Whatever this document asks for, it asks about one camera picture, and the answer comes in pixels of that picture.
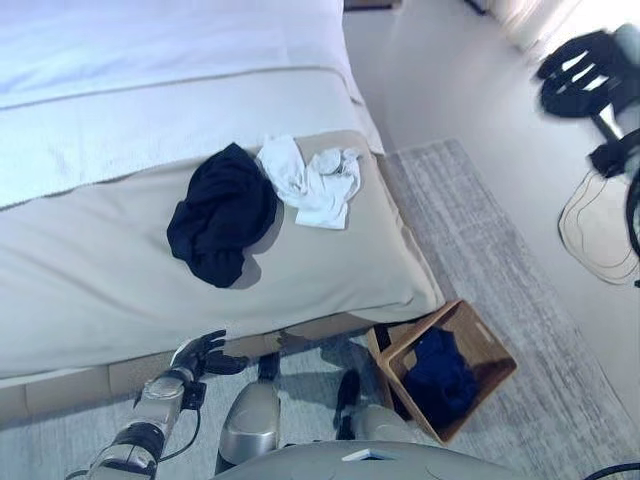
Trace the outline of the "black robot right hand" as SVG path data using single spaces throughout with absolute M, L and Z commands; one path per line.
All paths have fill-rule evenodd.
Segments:
M 603 30 L 572 38 L 548 55 L 536 77 L 542 109 L 559 118 L 597 115 L 610 102 L 608 83 L 628 67 L 624 52 Z

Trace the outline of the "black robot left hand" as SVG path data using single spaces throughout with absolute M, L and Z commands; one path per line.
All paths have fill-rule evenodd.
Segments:
M 217 330 L 181 345 L 170 362 L 172 370 L 189 372 L 192 381 L 205 374 L 235 375 L 248 365 L 246 356 L 234 357 L 224 353 L 226 331 Z

